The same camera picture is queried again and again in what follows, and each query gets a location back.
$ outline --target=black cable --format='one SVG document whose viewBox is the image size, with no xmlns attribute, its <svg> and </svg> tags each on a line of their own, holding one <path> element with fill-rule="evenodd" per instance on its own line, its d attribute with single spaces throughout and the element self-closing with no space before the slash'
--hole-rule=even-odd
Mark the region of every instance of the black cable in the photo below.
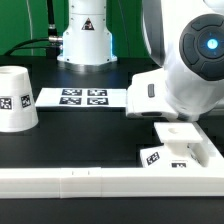
<svg viewBox="0 0 224 224">
<path fill-rule="evenodd" d="M 31 44 L 31 43 L 36 43 L 36 42 L 42 42 L 42 41 L 49 41 L 48 38 L 39 38 L 39 39 L 32 39 L 32 40 L 27 40 L 27 41 L 24 41 L 22 43 L 19 43 L 17 45 L 15 45 L 13 48 L 11 48 L 10 50 L 8 50 L 7 52 L 4 53 L 5 56 L 9 56 L 11 54 L 11 51 L 13 49 L 16 49 L 16 48 L 20 48 L 24 45 L 27 45 L 27 44 Z"/>
<path fill-rule="evenodd" d="M 127 32 L 127 27 L 126 27 L 126 21 L 125 21 L 125 16 L 124 16 L 124 10 L 121 4 L 121 1 L 118 0 L 118 4 L 120 7 L 120 12 L 121 12 L 121 18 L 122 18 L 122 23 L 123 23 L 123 27 L 124 27 L 124 33 L 125 33 L 125 38 L 126 38 L 126 42 L 127 42 L 127 48 L 128 48 L 128 57 L 131 57 L 131 53 L 130 53 L 130 42 L 129 42 L 129 38 L 128 38 L 128 32 Z"/>
<path fill-rule="evenodd" d="M 47 49 L 47 48 L 55 48 L 55 47 L 58 47 L 59 46 L 44 46 L 44 47 L 18 47 L 18 48 L 13 48 L 9 51 L 7 51 L 7 54 L 4 54 L 5 56 L 10 56 L 14 51 L 17 51 L 17 50 L 27 50 L 27 49 Z"/>
<path fill-rule="evenodd" d="M 47 11 L 48 11 L 48 35 L 57 36 L 57 29 L 54 22 L 54 7 L 52 0 L 47 0 Z"/>
</svg>

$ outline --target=white plastic part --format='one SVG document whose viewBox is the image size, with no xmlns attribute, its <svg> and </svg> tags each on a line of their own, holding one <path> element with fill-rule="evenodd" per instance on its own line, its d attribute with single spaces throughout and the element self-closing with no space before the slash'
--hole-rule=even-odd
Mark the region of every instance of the white plastic part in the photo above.
<svg viewBox="0 0 224 224">
<path fill-rule="evenodd" d="M 156 126 L 174 148 L 141 150 L 145 168 L 0 169 L 0 198 L 224 196 L 224 159 L 202 129 L 196 123 Z M 173 136 L 194 142 L 188 154 Z M 159 160 L 149 165 L 156 152 Z"/>
<path fill-rule="evenodd" d="M 116 60 L 106 28 L 106 0 L 69 0 L 69 26 L 58 61 L 99 66 Z"/>
<path fill-rule="evenodd" d="M 163 68 L 139 73 L 133 76 L 132 84 L 127 90 L 126 115 L 128 117 L 161 116 L 169 121 L 176 121 L 178 112 L 170 106 L 166 100 L 166 72 Z M 148 86 L 154 85 L 154 97 L 149 97 Z M 224 98 L 215 104 L 211 115 L 224 114 Z M 198 116 L 191 116 L 192 120 L 197 120 Z"/>
<path fill-rule="evenodd" d="M 37 123 L 27 69 L 20 66 L 0 67 L 0 131 L 24 131 Z"/>
</svg>

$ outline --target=black surface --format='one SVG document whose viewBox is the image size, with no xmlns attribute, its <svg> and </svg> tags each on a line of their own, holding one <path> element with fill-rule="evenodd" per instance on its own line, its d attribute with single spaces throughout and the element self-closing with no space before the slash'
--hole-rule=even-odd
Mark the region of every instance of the black surface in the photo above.
<svg viewBox="0 0 224 224">
<path fill-rule="evenodd" d="M 224 78 L 224 59 L 219 62 L 205 62 L 201 72 L 208 78 Z"/>
<path fill-rule="evenodd" d="M 202 15 L 192 23 L 191 27 L 196 31 L 200 31 L 207 26 L 221 26 L 223 21 L 224 19 L 221 15 Z"/>
<path fill-rule="evenodd" d="M 183 42 L 184 53 L 185 57 L 192 65 L 194 65 L 199 60 L 199 57 L 194 48 L 194 40 L 195 40 L 194 35 L 188 33 L 185 34 Z"/>
<path fill-rule="evenodd" d="M 148 60 L 122 59 L 114 70 L 80 74 L 41 57 L 0 57 L 29 68 L 35 98 L 42 87 L 127 88 L 135 73 L 155 69 Z M 139 150 L 159 145 L 155 120 L 127 119 L 122 108 L 42 108 L 39 125 L 0 134 L 0 167 L 136 167 Z M 199 125 L 223 153 L 224 118 Z M 0 200 L 0 223 L 216 223 L 224 198 L 83 198 Z"/>
</svg>

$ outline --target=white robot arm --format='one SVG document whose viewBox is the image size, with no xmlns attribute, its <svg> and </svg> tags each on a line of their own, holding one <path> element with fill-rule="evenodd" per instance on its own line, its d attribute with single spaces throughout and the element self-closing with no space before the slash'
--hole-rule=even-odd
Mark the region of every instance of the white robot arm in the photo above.
<svg viewBox="0 0 224 224">
<path fill-rule="evenodd" d="M 145 43 L 163 68 L 134 76 L 127 115 L 196 121 L 224 97 L 224 1 L 142 4 Z"/>
</svg>

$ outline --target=qr-like code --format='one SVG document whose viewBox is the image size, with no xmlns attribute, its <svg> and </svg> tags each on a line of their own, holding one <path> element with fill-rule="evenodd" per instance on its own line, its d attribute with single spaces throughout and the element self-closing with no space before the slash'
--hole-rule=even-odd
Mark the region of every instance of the qr-like code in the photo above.
<svg viewBox="0 0 224 224">
<path fill-rule="evenodd" d="M 109 105 L 108 98 L 87 98 L 88 105 Z"/>
<path fill-rule="evenodd" d="M 89 89 L 88 96 L 107 96 L 106 89 Z"/>
<path fill-rule="evenodd" d="M 12 110 L 12 98 L 0 98 L 0 109 Z"/>
<path fill-rule="evenodd" d="M 146 160 L 147 160 L 148 165 L 150 166 L 150 165 L 152 165 L 154 162 L 156 162 L 159 159 L 160 159 L 159 153 L 155 152 L 154 154 L 149 156 Z"/>
<path fill-rule="evenodd" d="M 82 96 L 81 89 L 63 89 L 62 95 L 64 96 Z"/>
<path fill-rule="evenodd" d="M 81 98 L 78 98 L 78 97 L 61 97 L 59 104 L 81 105 Z"/>
<path fill-rule="evenodd" d="M 30 96 L 29 95 L 22 96 L 21 103 L 23 108 L 30 106 L 31 105 Z"/>
</svg>

